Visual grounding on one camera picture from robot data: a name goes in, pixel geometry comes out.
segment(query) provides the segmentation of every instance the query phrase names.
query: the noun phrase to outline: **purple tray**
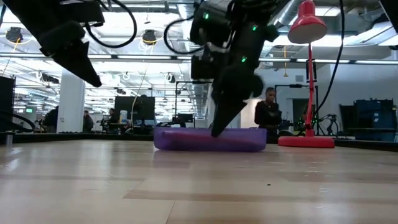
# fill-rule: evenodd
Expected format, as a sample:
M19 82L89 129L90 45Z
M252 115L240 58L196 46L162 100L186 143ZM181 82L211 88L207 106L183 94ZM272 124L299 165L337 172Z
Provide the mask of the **purple tray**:
M155 147L170 151L259 152L266 148L266 129L225 129L217 138L207 128L155 128Z

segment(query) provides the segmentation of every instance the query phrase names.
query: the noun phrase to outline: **red desk lamp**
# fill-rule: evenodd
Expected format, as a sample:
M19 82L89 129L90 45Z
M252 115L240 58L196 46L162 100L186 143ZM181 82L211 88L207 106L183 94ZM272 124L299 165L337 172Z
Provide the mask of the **red desk lamp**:
M310 78L310 98L305 117L305 137L282 136L278 140L280 146L290 147L321 147L333 148L335 142L331 137L315 137L312 129L312 101L313 101L313 66L311 43L326 35L326 25L319 17L315 16L315 5L311 0L301 3L298 8L298 17L289 30L288 38L291 43L308 44L308 74Z

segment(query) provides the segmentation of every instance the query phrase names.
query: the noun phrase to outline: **red lamp base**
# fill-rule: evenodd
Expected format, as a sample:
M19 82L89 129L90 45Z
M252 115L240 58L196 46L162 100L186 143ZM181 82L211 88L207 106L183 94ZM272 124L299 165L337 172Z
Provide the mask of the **red lamp base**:
M329 137L282 136L278 140L278 145L288 147L334 148L335 141Z

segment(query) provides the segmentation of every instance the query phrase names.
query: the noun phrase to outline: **pipe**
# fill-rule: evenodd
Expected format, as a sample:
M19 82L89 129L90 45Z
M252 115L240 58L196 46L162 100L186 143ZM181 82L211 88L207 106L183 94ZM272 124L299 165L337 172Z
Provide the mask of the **pipe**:
M285 6L280 17L276 20L275 26L277 28L288 26L297 16L297 10L302 2L304 2L304 0L291 0L288 5Z

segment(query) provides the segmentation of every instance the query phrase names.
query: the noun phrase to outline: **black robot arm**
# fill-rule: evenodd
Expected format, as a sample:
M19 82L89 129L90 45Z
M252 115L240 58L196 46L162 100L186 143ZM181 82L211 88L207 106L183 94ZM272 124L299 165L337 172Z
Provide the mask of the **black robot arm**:
M101 0L3 0L36 38L45 56L52 57L59 65L95 87L102 84L87 56L89 43L82 41L85 36L82 27L86 27L89 35L99 44L111 48L131 43L137 34L137 23L131 11L118 0L112 2L129 13L134 26L131 38L119 45L106 45L91 32L91 26L102 26L105 22L101 7L109 10Z
M264 42L273 42L279 36L268 23L288 1L232 0L227 9L205 1L189 18L193 18L190 41L205 46L201 56L192 57L191 77L213 79L213 137L219 136L246 106L244 100L262 93L264 84L254 70L259 66ZM206 47L209 43L225 51L211 51Z

